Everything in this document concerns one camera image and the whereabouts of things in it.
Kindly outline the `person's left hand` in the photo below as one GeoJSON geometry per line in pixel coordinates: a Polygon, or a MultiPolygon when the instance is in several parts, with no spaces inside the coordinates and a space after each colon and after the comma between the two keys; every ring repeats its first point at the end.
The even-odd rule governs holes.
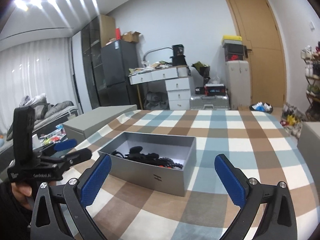
{"type": "Polygon", "coordinates": [[[25,183],[11,183],[12,194],[16,200],[27,210],[32,210],[29,198],[32,197],[32,189],[25,183]]]}

